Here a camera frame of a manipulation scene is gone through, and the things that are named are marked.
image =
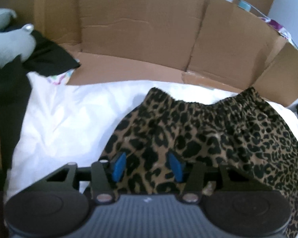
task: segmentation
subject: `leopard print pants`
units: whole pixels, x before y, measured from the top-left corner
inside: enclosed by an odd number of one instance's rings
[[[178,193],[184,187],[166,167],[173,150],[190,163],[230,164],[271,186],[292,207],[286,230],[298,232],[298,142],[282,117],[254,88],[214,105],[176,101],[152,88],[140,106],[126,115],[101,159],[127,154],[117,193]]]

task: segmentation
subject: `silver bolt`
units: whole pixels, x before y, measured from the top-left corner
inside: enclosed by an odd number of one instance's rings
[[[194,202],[197,202],[199,200],[199,197],[198,197],[198,195],[196,195],[194,193],[186,193],[186,194],[183,195],[182,199],[185,202],[194,203]]]
[[[106,202],[110,202],[112,200],[112,196],[107,193],[101,193],[101,194],[97,195],[96,199],[100,203],[106,203]]]

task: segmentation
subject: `gray gripper base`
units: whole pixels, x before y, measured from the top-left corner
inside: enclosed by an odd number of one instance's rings
[[[78,230],[62,238],[236,238],[216,226],[196,205],[174,195],[122,195],[98,206]],[[283,238],[281,234],[270,238]]]

